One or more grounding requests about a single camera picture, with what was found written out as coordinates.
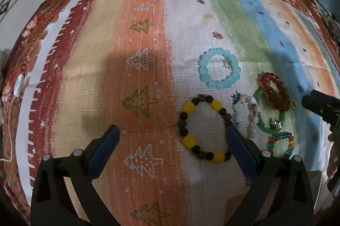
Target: green jade bangle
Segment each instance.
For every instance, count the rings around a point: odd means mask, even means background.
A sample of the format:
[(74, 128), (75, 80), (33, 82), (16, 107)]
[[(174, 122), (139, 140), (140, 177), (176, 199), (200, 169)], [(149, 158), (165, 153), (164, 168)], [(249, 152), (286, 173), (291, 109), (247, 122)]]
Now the green jade bangle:
[[(258, 88), (255, 93), (254, 93), (254, 98), (256, 99), (257, 101), (257, 104), (260, 105), (260, 98), (262, 97), (262, 94), (265, 92), (265, 89), (263, 88)], [(275, 96), (278, 96), (278, 93), (276, 91), (273, 91), (273, 94)], [(270, 129), (268, 128), (265, 123), (263, 122), (262, 118), (261, 118), (261, 114), (260, 112), (258, 113), (258, 123), (257, 123), (257, 126), (259, 127), (259, 129), (261, 129), (261, 131), (267, 133), (267, 134), (270, 134), (270, 135), (273, 135), (273, 134), (277, 134), (278, 132), (280, 132), (280, 130), (282, 129), (282, 127), (278, 128), (278, 129)], [(283, 123), (285, 122), (285, 119), (286, 119), (286, 112), (280, 112), (279, 113), (279, 117), (278, 117), (279, 120), (283, 121)]]

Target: colorful beaded bracelet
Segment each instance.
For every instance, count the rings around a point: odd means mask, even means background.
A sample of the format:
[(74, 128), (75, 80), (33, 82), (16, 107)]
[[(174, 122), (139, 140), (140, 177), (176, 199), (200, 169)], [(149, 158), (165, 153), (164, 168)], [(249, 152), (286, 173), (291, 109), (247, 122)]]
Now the colorful beaded bracelet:
[[(217, 81), (210, 78), (208, 73), (208, 61), (215, 55), (221, 55), (228, 59), (232, 69), (232, 75), (227, 75), (225, 80)], [(218, 90), (230, 88), (237, 80), (240, 79), (241, 68), (238, 66), (238, 61), (234, 54), (230, 54), (229, 50), (223, 48), (211, 48), (202, 55), (202, 59), (199, 60), (198, 65), (200, 66), (198, 72), (200, 73), (200, 79), (202, 82), (207, 83), (208, 87), (216, 88)]]
[(232, 115), (227, 113), (227, 110), (222, 107), (222, 103), (214, 99), (212, 96), (205, 96), (204, 94), (200, 94), (197, 97), (194, 97), (191, 102), (187, 102), (183, 105), (182, 112), (180, 113), (180, 119), (177, 122), (177, 126), (180, 129), (180, 136), (183, 138), (183, 144), (185, 147), (191, 149), (191, 152), (197, 155), (199, 159), (206, 159), (208, 161), (213, 162), (221, 162), (230, 160), (231, 154), (229, 152), (222, 153), (220, 151), (205, 152), (202, 151), (200, 146), (196, 144), (196, 140), (193, 136), (188, 135), (189, 131), (186, 129), (186, 119), (188, 118), (188, 114), (191, 114), (195, 106), (197, 106), (200, 102), (207, 102), (209, 105), (217, 111), (224, 121), (230, 121), (232, 119)]
[(268, 138), (267, 149), (274, 155), (274, 144), (280, 139), (288, 139), (288, 149), (285, 152), (284, 157), (289, 158), (294, 151), (294, 136), (290, 132), (280, 132), (277, 135), (272, 135)]
[(241, 122), (239, 110), (241, 109), (241, 104), (244, 104), (247, 102), (248, 109), (252, 110), (254, 113), (253, 120), (250, 124), (251, 127), (249, 129), (249, 132), (252, 136), (255, 134), (258, 134), (259, 129), (257, 127), (257, 124), (259, 122), (258, 114), (259, 114), (260, 108), (259, 108), (257, 100), (255, 99), (254, 96), (248, 96), (246, 94), (239, 94), (237, 93), (237, 91), (236, 91), (236, 94), (239, 95), (239, 97), (236, 100), (233, 99), (232, 101), (232, 108), (234, 109), (234, 116), (233, 116), (234, 123), (237, 125)]
[[(257, 106), (260, 106), (260, 104), (259, 104), (260, 98), (261, 98), (261, 96), (263, 95), (264, 92), (265, 92), (265, 89), (263, 89), (263, 88), (258, 88), (258, 89), (255, 91), (255, 93), (254, 93), (254, 98), (255, 98), (256, 102), (258, 102), (258, 105), (257, 105)], [(257, 117), (258, 117), (257, 126), (259, 127), (259, 129), (261, 129), (261, 131), (263, 131), (263, 132), (265, 132), (265, 133), (267, 133), (267, 134), (273, 135), (273, 134), (278, 133), (278, 132), (282, 129), (282, 127), (279, 127), (279, 128), (277, 128), (277, 129), (269, 129), (269, 128), (265, 125), (265, 123), (263, 122), (260, 112), (257, 113)], [(285, 112), (280, 112), (280, 113), (279, 113), (278, 119), (284, 123), (284, 122), (285, 122), (285, 119), (286, 119), (286, 113), (285, 113)]]
[[(289, 95), (287, 94), (287, 89), (283, 86), (283, 82), (280, 81), (280, 78), (272, 72), (262, 72), (258, 80), (259, 84), (265, 89), (265, 93), (269, 96), (269, 100), (274, 103), (274, 108), (280, 112), (288, 111), (290, 107)], [(270, 81), (276, 85), (279, 96), (270, 86)]]

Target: light blue beaded bracelet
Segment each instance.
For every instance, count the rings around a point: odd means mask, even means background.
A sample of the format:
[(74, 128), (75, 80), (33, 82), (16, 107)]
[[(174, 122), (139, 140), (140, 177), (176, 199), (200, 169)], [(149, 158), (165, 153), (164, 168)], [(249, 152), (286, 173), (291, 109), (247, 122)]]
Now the light blue beaded bracelet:
[[(230, 66), (232, 69), (232, 75), (227, 75), (225, 80), (214, 80), (210, 78), (208, 73), (208, 62), (209, 60), (215, 56), (221, 55), (224, 58), (230, 61)], [(236, 56), (234, 54), (230, 54), (229, 50), (224, 50), (223, 48), (211, 48), (207, 52), (202, 55), (202, 59), (199, 60), (198, 65), (200, 66), (198, 72), (200, 73), (200, 79), (202, 82), (206, 83), (208, 87), (218, 90), (228, 89), (234, 84), (237, 80), (240, 79), (241, 68), (238, 66), (238, 61), (236, 60)]]

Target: white plug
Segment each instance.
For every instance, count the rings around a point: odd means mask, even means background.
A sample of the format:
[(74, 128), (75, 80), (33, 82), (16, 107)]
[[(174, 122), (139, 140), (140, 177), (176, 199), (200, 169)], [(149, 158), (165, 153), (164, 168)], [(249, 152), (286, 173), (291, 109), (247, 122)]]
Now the white plug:
[(15, 82), (14, 85), (14, 91), (13, 94), (15, 97), (18, 97), (20, 95), (20, 92), (23, 88), (23, 81), (25, 80), (25, 76), (23, 74), (20, 74), (17, 78), (17, 81)]

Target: white cable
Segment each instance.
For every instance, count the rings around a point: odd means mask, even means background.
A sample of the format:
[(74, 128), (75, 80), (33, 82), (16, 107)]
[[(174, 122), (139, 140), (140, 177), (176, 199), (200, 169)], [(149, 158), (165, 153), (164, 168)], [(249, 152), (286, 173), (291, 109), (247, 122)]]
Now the white cable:
[(9, 160), (7, 159), (0, 159), (0, 161), (4, 161), (4, 162), (11, 162), (12, 161), (12, 158), (13, 158), (13, 147), (12, 147), (12, 137), (11, 137), (11, 130), (10, 130), (10, 116), (11, 116), (11, 108), (12, 108), (12, 103), (13, 103), (13, 100), (15, 99), (15, 97), (13, 97), (12, 101), (11, 101), (11, 104), (10, 104), (10, 111), (8, 113), (8, 133), (10, 134), (10, 143), (11, 143), (11, 158)]

